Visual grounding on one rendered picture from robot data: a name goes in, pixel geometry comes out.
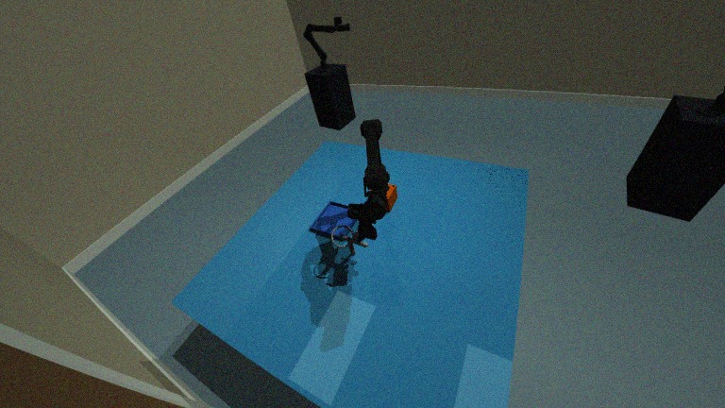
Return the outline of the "blue tray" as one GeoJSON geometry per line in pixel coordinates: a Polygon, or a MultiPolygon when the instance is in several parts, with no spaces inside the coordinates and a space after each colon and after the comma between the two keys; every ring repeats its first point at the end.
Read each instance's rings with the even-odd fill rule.
{"type": "MultiPolygon", "coordinates": [[[[329,237],[332,231],[338,226],[348,226],[352,229],[357,219],[348,218],[347,211],[347,205],[330,201],[312,223],[310,229],[329,237]]],[[[347,236],[349,232],[350,230],[347,228],[338,228],[334,231],[333,238],[340,240],[339,235],[347,236]]]]}

